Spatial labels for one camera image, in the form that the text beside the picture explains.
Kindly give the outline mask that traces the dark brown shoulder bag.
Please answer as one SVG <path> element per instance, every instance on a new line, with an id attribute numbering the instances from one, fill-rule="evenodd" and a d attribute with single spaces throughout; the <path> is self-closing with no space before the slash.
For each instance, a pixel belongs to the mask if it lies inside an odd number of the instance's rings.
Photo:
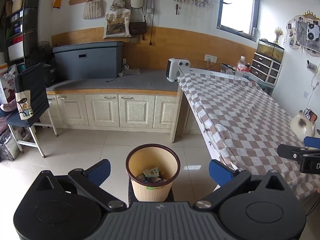
<path id="1" fill-rule="evenodd" d="M 130 35 L 144 35 L 147 32 L 147 27 L 148 25 L 146 22 L 130 22 Z"/>

